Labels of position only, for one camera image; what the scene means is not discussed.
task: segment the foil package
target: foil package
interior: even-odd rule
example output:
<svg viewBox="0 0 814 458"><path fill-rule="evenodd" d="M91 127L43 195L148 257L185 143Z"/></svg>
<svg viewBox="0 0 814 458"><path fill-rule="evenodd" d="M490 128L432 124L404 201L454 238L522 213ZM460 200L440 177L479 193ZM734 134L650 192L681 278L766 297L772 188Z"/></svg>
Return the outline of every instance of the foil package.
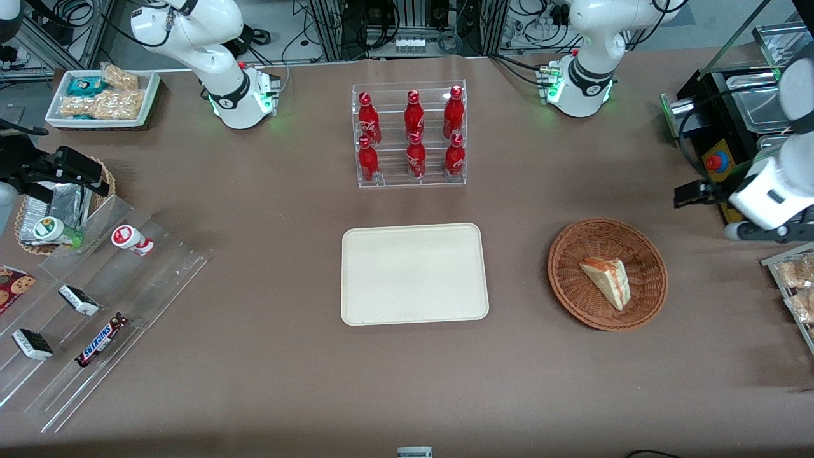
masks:
<svg viewBox="0 0 814 458"><path fill-rule="evenodd" d="M88 217L91 192L78 184L40 182L54 192L50 204L27 196L24 202L23 221L20 224L20 243L31 246L49 244L34 236L34 225L40 219L51 216L62 220L65 226L78 228Z"/></svg>

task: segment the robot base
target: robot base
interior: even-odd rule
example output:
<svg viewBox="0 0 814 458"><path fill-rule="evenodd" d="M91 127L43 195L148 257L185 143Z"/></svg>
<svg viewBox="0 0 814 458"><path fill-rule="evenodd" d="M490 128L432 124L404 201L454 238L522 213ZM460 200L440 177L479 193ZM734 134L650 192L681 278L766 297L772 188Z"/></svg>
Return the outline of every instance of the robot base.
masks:
<svg viewBox="0 0 814 458"><path fill-rule="evenodd" d="M541 88L540 92L545 92L544 103L559 108L561 112L568 116L589 117L599 111L602 104L608 100L613 84L609 83L605 91L595 95L587 96L583 94L582 90L568 75L568 66L573 59L573 55L566 55L559 61L551 61L549 66L559 68L559 74L556 77L548 77L547 80L552 83L552 86L550 88Z"/></svg>
<svg viewBox="0 0 814 458"><path fill-rule="evenodd" d="M243 71L249 76L249 91L238 101L235 108L220 108L211 97L209 98L215 114L223 123L238 130L248 129L268 115L276 115L280 97L279 80L272 81L268 73L255 68L245 68Z"/></svg>

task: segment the acrylic bottle rack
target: acrylic bottle rack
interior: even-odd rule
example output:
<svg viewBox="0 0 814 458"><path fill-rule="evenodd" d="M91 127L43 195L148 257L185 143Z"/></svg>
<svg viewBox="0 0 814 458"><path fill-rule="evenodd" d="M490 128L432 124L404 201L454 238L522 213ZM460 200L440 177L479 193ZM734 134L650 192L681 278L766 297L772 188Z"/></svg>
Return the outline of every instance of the acrylic bottle rack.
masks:
<svg viewBox="0 0 814 458"><path fill-rule="evenodd" d="M111 233L124 223L152 238L153 251L140 257L115 247ZM81 230L84 244L54 251L40 264L45 274L32 272L34 288L0 315L0 406L23 410L43 432L64 425L206 263L116 196ZM100 310L87 316L71 308L57 293L63 284L82 289ZM26 306L22 299L31 293L37 295ZM80 368L74 358L116 312L129 323L88 367ZM27 358L11 338L18 328L40 333L54 355L45 361Z"/></svg>
<svg viewBox="0 0 814 458"><path fill-rule="evenodd" d="M462 102L464 112L461 133L463 147L469 156L467 148L466 117L469 113L467 106L466 81L424 81L407 83L383 84L356 84L351 94L351 111L353 127L354 156L357 165L357 182L359 187L408 187L424 185L463 185L466 184L466 162L461 177L450 180L444 176L444 158L449 140L444 137L444 108L449 100L449 90L452 86L463 88ZM427 173L420 179L411 178L407 173L407 138L405 135L404 112L407 108L407 91L415 89L421 97L421 106L424 109L424 148L427 150ZM366 182L362 178L359 166L359 94L370 93L373 106L379 112L379 124L382 129L382 142L374 146L379 155L379 169L382 178L376 183Z"/></svg>

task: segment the wrapped food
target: wrapped food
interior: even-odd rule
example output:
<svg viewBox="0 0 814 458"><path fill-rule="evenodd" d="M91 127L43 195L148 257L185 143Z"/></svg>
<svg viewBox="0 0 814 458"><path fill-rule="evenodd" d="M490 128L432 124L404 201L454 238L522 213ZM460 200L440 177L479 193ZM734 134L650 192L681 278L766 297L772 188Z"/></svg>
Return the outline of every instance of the wrapped food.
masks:
<svg viewBox="0 0 814 458"><path fill-rule="evenodd" d="M791 310L792 315L804 324L814 324L812 318L812 295L810 290L805 290L785 299L786 305Z"/></svg>
<svg viewBox="0 0 814 458"><path fill-rule="evenodd" d="M616 310L630 302L628 274L620 259L586 258L580 267Z"/></svg>
<svg viewBox="0 0 814 458"><path fill-rule="evenodd" d="M126 72L108 62L102 62L102 78L110 86L120 90L137 90L138 76Z"/></svg>
<svg viewBox="0 0 814 458"><path fill-rule="evenodd" d="M96 98L66 95L59 104L59 114L64 117L93 116Z"/></svg>
<svg viewBox="0 0 814 458"><path fill-rule="evenodd" d="M803 264L802 260L804 258L807 259L807 261ZM812 259L810 255L806 255L804 258L787 259L774 263L774 268L777 270L777 277L780 279L782 286L797 289L811 288L814 284L814 279L809 280L804 274L806 272L808 272L809 275L812 274L809 269L812 268L814 259Z"/></svg>
<svg viewBox="0 0 814 458"><path fill-rule="evenodd" d="M144 103L143 90L104 90L96 96L96 119L136 119Z"/></svg>

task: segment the yogurt bottle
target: yogurt bottle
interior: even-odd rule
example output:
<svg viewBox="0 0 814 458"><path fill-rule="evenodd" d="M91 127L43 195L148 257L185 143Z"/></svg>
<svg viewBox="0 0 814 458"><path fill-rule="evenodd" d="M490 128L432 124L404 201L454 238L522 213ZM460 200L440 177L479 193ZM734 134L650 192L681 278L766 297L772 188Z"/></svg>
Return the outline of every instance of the yogurt bottle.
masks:
<svg viewBox="0 0 814 458"><path fill-rule="evenodd" d="M146 256L155 247L152 239L147 238L135 227L122 224L110 236L110 241L119 248L128 249L138 256Z"/></svg>
<svg viewBox="0 0 814 458"><path fill-rule="evenodd" d="M34 236L52 244L70 245L72 249L81 247L82 241L85 239L85 234L82 232L65 226L64 222L50 216L37 221L37 224L34 225Z"/></svg>

